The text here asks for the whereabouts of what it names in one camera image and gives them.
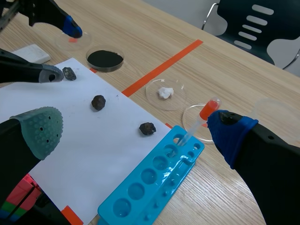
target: chair backrest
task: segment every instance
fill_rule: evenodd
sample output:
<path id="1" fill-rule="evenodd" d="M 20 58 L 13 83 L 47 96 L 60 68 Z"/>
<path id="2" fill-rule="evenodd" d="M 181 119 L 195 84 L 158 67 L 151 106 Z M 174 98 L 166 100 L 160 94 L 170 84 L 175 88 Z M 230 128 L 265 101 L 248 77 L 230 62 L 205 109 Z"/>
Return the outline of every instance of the chair backrest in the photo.
<path id="1" fill-rule="evenodd" d="M 300 36 L 300 0 L 220 0 L 217 13 L 228 23 L 224 34 L 250 45 L 248 52 L 254 55 L 267 53 L 275 39 Z"/>

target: orange tape strip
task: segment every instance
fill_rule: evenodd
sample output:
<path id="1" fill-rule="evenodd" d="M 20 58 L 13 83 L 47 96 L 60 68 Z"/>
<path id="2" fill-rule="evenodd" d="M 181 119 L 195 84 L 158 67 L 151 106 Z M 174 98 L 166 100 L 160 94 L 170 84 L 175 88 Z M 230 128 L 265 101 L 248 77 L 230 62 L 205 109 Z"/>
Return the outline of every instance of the orange tape strip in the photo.
<path id="1" fill-rule="evenodd" d="M 181 50 L 179 53 L 168 59 L 166 62 L 143 76 L 141 79 L 130 85 L 128 88 L 122 91 L 122 93 L 129 97 L 132 94 L 134 94 L 136 91 L 138 91 L 142 86 L 146 85 L 150 80 L 154 79 L 158 75 L 160 75 L 162 72 L 164 72 L 166 69 L 168 69 L 170 66 L 172 66 L 174 63 L 178 62 L 180 59 L 182 59 L 184 56 L 189 54 L 191 51 L 193 51 L 196 47 L 201 45 L 203 41 L 196 40 L 193 43 L 191 43 L 188 47 Z"/>
<path id="2" fill-rule="evenodd" d="M 61 211 L 61 213 L 71 225 L 83 225 L 83 221 L 73 212 L 73 210 L 71 210 L 68 205 Z"/>
<path id="3" fill-rule="evenodd" d="M 92 71 L 93 73 L 96 73 L 96 72 L 97 72 L 97 70 L 95 70 L 95 69 L 93 69 L 93 68 L 91 68 L 90 71 Z"/>
<path id="4" fill-rule="evenodd" d="M 69 38 L 69 42 L 71 42 L 71 43 L 76 43 L 76 42 L 77 42 L 77 39 L 76 39 L 76 38 L 73 38 L 73 37 L 70 37 L 70 38 Z"/>
<path id="5" fill-rule="evenodd" d="M 165 123 L 165 124 L 167 127 L 171 128 L 171 129 L 173 128 L 170 124 L 168 124 L 168 123 Z"/>

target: glass petri dish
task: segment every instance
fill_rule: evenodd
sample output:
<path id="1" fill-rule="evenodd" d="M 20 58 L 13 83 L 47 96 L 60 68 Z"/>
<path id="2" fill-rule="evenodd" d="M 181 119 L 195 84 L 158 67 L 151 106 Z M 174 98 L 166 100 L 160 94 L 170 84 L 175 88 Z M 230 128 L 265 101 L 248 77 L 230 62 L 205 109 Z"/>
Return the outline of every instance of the glass petri dish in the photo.
<path id="1" fill-rule="evenodd" d="M 76 51 L 89 46 L 92 42 L 91 35 L 87 32 L 82 34 L 80 38 L 72 38 L 65 33 L 61 33 L 55 38 L 55 44 L 66 51 Z"/>
<path id="2" fill-rule="evenodd" d="M 188 131 L 196 123 L 197 118 L 199 118 L 199 112 L 204 106 L 205 104 L 196 104 L 185 109 L 182 115 L 182 123 L 186 131 Z M 194 133 L 194 137 L 206 144 L 214 143 L 210 130 L 207 128 L 206 124 L 198 128 L 198 130 Z"/>
<path id="3" fill-rule="evenodd" d="M 123 65 L 124 53 L 113 46 L 99 45 L 88 50 L 86 60 L 93 69 L 108 73 Z"/>
<path id="4" fill-rule="evenodd" d="M 158 95 L 158 89 L 162 87 L 173 88 L 173 96 L 167 99 L 161 99 Z M 154 107 L 166 111 L 173 111 L 181 108 L 185 104 L 187 94 L 184 90 L 184 85 L 179 81 L 159 79 L 147 85 L 146 97 Z"/>
<path id="5" fill-rule="evenodd" d="M 248 115 L 275 133 L 285 142 L 300 147 L 300 112 L 289 105 L 263 98 L 255 103 Z"/>

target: pipette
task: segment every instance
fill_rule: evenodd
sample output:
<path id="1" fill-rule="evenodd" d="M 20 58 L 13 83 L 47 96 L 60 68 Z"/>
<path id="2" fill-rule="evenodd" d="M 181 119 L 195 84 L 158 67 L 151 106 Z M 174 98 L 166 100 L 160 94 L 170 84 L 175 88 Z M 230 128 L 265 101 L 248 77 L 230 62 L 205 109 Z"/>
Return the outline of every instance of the pipette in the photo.
<path id="1" fill-rule="evenodd" d="M 199 113 L 196 123 L 188 130 L 186 135 L 179 141 L 178 146 L 185 145 L 189 139 L 194 135 L 197 129 L 206 123 L 208 117 L 216 110 L 219 109 L 222 102 L 218 97 L 213 97 L 208 101 L 208 103 L 203 107 Z"/>

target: white paper sheet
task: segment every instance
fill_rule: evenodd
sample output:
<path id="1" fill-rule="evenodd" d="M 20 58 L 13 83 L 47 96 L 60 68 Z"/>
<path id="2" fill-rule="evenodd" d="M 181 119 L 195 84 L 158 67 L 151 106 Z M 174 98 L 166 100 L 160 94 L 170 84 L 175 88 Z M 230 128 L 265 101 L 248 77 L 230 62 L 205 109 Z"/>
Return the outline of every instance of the white paper sheet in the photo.
<path id="1" fill-rule="evenodd" d="M 77 60 L 57 67 L 71 67 L 77 79 L 1 88 L 0 122 L 43 106 L 60 110 L 64 123 L 60 143 L 30 175 L 59 210 L 68 205 L 88 224 L 98 206 L 170 129 Z M 106 99 L 99 112 L 90 104 L 95 95 Z M 157 132 L 140 134 L 144 122 L 154 123 Z"/>

